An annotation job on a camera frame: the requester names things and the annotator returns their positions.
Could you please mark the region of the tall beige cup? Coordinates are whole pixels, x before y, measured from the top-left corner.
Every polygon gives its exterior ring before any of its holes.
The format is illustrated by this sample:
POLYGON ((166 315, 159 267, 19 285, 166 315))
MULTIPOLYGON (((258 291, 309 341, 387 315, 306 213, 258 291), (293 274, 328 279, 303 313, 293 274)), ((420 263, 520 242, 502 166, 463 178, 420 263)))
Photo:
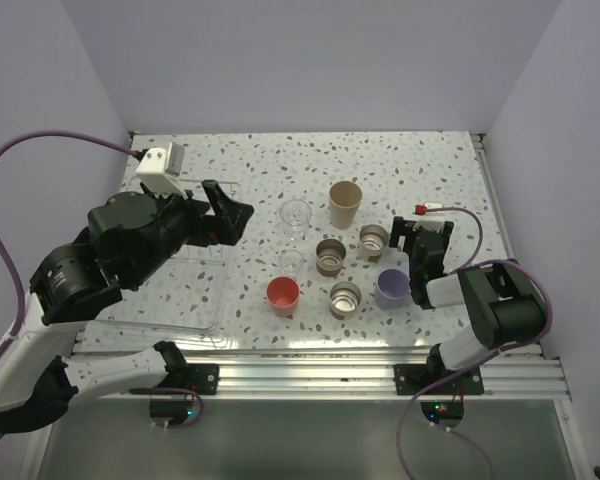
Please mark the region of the tall beige cup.
POLYGON ((351 181, 339 181, 329 189, 330 223, 339 230, 351 226, 362 202, 361 188, 351 181))

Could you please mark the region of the cream steel-lined cup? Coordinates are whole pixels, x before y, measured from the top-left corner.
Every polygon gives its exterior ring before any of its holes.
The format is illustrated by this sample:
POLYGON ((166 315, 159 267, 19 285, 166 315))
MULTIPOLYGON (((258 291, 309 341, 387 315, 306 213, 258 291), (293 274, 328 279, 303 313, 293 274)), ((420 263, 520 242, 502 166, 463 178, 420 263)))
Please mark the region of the cream steel-lined cup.
POLYGON ((359 256, 367 262, 378 262, 389 244, 389 239, 389 233, 382 226, 363 226, 359 233, 359 256))

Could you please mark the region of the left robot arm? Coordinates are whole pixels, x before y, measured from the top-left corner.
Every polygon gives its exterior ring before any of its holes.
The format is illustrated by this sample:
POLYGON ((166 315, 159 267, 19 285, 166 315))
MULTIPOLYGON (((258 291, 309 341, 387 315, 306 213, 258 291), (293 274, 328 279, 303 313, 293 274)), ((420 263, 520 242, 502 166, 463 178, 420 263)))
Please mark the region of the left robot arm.
POLYGON ((36 431, 72 407, 114 393, 190 392, 188 364, 172 341, 103 361, 76 362, 61 352, 183 246, 239 242, 253 206, 231 199, 214 180, 202 187, 204 201, 147 188, 115 194, 89 211, 73 242, 44 258, 21 298, 14 332, 0 345, 0 435, 36 431))

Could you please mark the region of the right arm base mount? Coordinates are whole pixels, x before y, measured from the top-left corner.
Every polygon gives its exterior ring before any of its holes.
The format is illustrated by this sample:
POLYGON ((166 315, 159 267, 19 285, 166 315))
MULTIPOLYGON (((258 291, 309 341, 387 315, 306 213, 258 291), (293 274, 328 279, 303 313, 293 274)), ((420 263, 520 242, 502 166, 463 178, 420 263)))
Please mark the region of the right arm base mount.
POLYGON ((398 395, 415 395, 422 390, 428 395, 480 396, 485 393, 479 368, 458 375, 450 371, 433 374, 424 364, 393 366, 395 390, 398 395))

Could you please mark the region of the small clear plastic cup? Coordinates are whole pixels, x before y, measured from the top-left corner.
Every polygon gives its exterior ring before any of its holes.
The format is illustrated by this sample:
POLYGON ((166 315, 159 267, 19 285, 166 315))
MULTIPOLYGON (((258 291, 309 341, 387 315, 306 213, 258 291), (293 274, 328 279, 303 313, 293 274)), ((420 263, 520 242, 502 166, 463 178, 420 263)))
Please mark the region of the small clear plastic cup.
POLYGON ((280 252, 278 265, 283 275, 297 278, 302 273, 305 258, 295 249, 285 249, 280 252))

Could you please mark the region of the pink plastic cup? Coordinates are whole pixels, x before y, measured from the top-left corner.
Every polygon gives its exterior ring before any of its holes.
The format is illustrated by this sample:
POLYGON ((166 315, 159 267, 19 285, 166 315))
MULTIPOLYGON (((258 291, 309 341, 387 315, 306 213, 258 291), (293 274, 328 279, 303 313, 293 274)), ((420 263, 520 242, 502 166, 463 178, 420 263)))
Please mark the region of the pink plastic cup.
POLYGON ((298 306, 300 287, 295 279, 279 276, 267 285, 266 298, 276 316, 288 317, 298 306))

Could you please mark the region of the large clear plastic cup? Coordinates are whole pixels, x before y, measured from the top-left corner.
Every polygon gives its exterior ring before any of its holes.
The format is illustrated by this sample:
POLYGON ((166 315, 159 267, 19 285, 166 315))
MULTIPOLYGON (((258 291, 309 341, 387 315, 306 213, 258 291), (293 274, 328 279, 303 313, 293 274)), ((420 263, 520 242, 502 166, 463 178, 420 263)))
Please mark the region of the large clear plastic cup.
POLYGON ((279 210, 284 234, 290 240, 303 240, 312 217, 310 205, 300 199, 285 202, 279 210))

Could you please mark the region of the clear plastic dish rack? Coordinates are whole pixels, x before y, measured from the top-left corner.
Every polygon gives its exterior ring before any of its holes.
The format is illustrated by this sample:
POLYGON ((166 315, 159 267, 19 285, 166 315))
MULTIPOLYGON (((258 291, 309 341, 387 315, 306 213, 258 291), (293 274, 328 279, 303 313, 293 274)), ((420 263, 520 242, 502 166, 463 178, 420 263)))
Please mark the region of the clear plastic dish rack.
POLYGON ((81 353, 134 352, 159 341, 225 349, 224 299, 235 249, 183 246, 136 292, 104 310, 76 337, 81 353))

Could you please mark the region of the steel cup brown base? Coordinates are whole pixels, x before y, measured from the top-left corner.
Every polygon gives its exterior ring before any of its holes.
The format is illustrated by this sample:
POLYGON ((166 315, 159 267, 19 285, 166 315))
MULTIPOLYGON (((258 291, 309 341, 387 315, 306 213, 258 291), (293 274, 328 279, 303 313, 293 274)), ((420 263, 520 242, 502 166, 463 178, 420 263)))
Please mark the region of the steel cup brown base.
POLYGON ((329 310, 337 319, 349 318, 358 309, 361 299, 361 291, 354 283, 338 282, 329 293, 329 310))

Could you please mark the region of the lavender plastic cup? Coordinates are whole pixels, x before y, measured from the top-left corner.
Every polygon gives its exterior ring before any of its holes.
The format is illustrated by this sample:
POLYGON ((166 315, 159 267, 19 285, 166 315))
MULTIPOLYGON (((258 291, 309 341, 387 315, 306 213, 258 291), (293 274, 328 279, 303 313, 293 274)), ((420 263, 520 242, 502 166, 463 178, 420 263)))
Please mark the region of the lavender plastic cup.
POLYGON ((410 292, 409 277, 397 269, 385 269, 377 277, 374 300, 382 310, 404 307, 410 292))

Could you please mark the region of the brown-band steel cup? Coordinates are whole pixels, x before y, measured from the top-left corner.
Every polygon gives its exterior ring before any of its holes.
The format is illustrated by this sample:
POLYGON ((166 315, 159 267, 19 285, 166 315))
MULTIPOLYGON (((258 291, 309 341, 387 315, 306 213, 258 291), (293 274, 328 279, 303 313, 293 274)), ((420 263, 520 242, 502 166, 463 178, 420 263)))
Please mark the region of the brown-band steel cup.
POLYGON ((317 244, 315 254, 317 271, 325 277, 336 277, 343 268, 346 248, 339 240, 328 238, 317 244))

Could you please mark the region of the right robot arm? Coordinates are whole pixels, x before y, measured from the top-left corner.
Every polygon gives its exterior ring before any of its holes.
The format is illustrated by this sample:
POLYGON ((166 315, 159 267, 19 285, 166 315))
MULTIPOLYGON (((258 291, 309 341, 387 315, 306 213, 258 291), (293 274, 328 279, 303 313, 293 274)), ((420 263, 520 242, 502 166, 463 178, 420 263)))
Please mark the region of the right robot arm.
POLYGON ((394 366, 399 395, 485 393, 480 366, 501 350, 535 343, 550 323, 544 295, 514 260, 444 271, 454 224, 426 228, 396 216, 389 246, 409 259, 408 292, 424 310, 461 306, 469 324, 429 350, 423 364, 394 366))

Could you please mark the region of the aluminium rail frame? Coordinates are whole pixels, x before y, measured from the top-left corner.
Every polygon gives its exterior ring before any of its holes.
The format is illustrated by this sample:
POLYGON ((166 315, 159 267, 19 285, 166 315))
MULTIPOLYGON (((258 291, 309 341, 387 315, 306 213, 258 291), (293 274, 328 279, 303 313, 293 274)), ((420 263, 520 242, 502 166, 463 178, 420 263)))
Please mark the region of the aluminium rail frame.
POLYGON ((453 269, 470 256, 509 253, 508 238, 485 176, 478 136, 460 131, 175 134, 185 149, 181 178, 195 193, 212 177, 254 206, 246 234, 234 247, 224 299, 225 349, 184 351, 194 362, 220 367, 218 395, 248 400, 381 401, 396 398, 393 366, 423 364, 428 349, 466 327, 462 307, 424 311, 415 305, 380 310, 373 297, 378 273, 405 269, 404 254, 376 264, 362 261, 357 235, 366 224, 388 226, 414 205, 437 200, 451 207, 455 228, 445 260, 453 269), (351 226, 330 223, 329 189, 351 181, 363 198, 351 226), (303 240, 283 232, 280 207, 292 199, 312 210, 303 240), (336 277, 316 269, 316 246, 339 240, 346 248, 336 277), (282 274, 278 258, 295 249, 305 258, 295 312, 276 316, 266 298, 282 274), (362 299, 349 318, 335 318, 329 293, 354 283, 362 299))

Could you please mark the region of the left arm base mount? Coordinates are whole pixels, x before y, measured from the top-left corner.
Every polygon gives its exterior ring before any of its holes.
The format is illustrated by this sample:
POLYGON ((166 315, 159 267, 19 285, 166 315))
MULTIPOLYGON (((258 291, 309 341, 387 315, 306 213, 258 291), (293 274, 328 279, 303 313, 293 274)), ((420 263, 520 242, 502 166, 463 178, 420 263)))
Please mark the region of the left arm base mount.
POLYGON ((220 378, 218 364, 189 364, 179 373, 169 373, 157 386, 151 388, 134 388, 131 394, 187 394, 195 392, 199 395, 215 395, 220 378))

